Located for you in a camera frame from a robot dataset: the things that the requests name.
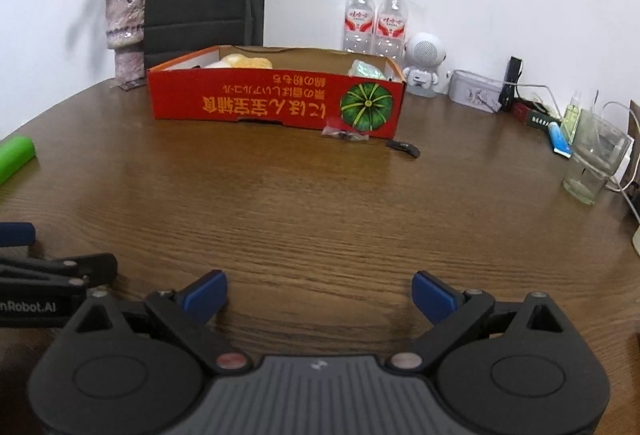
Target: green packaged item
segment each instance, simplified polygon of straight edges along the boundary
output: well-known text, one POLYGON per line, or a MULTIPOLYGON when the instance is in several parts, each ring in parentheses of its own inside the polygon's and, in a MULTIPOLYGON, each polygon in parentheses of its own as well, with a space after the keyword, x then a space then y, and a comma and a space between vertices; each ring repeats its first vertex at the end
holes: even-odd
POLYGON ((36 156, 36 149, 28 137, 15 136, 0 145, 0 184, 36 156))
POLYGON ((380 72, 380 69, 376 68, 364 61, 355 60, 348 72, 352 78, 369 78, 369 79, 381 79, 385 81, 385 75, 380 72))

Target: small plastic bag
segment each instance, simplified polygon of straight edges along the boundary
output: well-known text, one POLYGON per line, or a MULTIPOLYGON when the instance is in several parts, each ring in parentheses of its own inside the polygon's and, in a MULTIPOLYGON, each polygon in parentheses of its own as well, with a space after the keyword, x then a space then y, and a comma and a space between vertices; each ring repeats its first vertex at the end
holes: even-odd
POLYGON ((326 135, 329 137, 335 137, 336 139, 346 140, 346 141, 360 141, 360 140, 369 140, 369 135, 360 135, 354 131, 344 131, 338 128, 332 128, 331 126, 325 126, 322 130, 322 135, 326 135))
POLYGON ((351 68, 349 69, 348 75, 352 78, 369 78, 369 79, 380 79, 381 81, 385 81, 385 75, 380 72, 379 68, 376 68, 373 65, 369 65, 369 63, 365 63, 361 60, 355 60, 351 68))

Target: white power adapter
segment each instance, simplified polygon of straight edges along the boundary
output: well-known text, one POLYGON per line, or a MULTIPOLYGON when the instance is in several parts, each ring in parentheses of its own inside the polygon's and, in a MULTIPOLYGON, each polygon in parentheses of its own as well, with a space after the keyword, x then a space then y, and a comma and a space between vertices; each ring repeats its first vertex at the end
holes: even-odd
POLYGON ((622 186, 622 177, 625 176, 626 169, 628 168, 629 163, 631 162, 631 153, 632 153, 632 151, 634 149, 635 139, 633 137, 631 137, 630 135, 628 135, 628 138, 631 139, 631 144, 629 145, 628 150, 626 150, 626 154, 625 154, 624 158, 622 159, 622 162, 620 163, 618 171, 616 171, 616 174, 613 175, 613 178, 615 180, 617 180, 618 184, 620 184, 621 186, 622 186))

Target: wood grain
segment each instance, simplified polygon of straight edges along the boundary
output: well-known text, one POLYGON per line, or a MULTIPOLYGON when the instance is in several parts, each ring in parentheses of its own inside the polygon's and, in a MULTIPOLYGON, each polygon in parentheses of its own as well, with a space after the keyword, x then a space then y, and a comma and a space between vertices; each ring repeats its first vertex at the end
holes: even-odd
MULTIPOLYGON (((226 271, 217 328, 252 355, 389 354, 428 328, 408 297, 426 269, 499 299, 553 296, 600 358, 600 435, 640 433, 640 259, 619 195, 593 208, 566 161, 509 115, 407 95, 396 137, 346 143, 260 124, 154 121, 144 88, 103 84, 24 126, 38 159, 0 186, 47 257, 111 251, 142 297, 226 271)), ((24 382, 48 331, 0 332, 0 433, 39 433, 24 382)))

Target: pumpkin illustration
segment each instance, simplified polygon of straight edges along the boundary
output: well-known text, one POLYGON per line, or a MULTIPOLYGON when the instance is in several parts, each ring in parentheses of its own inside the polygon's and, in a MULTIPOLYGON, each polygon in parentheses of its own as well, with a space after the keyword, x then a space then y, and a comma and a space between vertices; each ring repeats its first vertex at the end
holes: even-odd
POLYGON ((393 108, 393 96, 376 82, 352 86, 340 100, 342 120, 358 131, 377 130, 391 118, 393 108))

